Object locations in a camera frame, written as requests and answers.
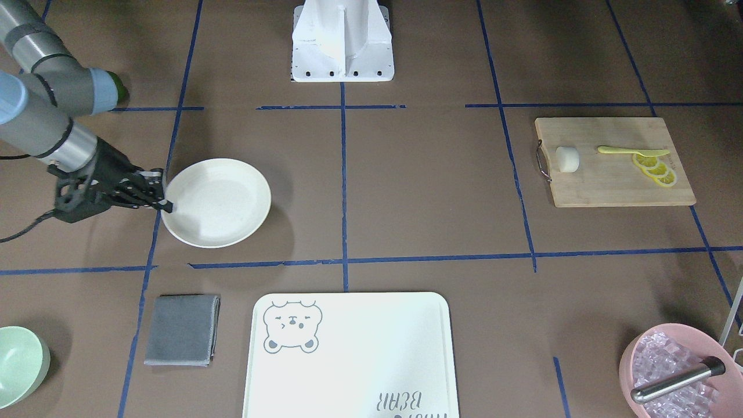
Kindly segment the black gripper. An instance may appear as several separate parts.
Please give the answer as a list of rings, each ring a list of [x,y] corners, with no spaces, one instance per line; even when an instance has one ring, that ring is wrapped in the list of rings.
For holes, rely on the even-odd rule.
[[[63,222],[79,222],[113,206],[174,210],[174,204],[164,197],[136,189],[161,186],[164,170],[135,167],[125,154],[101,138],[96,140],[92,159],[82,168],[64,172],[60,166],[50,164],[49,172],[57,177],[52,216]]]

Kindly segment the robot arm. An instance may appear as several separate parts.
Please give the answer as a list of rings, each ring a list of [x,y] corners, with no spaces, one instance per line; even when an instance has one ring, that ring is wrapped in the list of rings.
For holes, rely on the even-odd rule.
[[[43,219],[75,223],[113,206],[172,212],[164,170],[138,167],[77,121],[125,99],[121,79],[80,64],[28,2],[3,1],[1,18],[2,47],[22,69],[2,72],[2,140],[56,177]]]

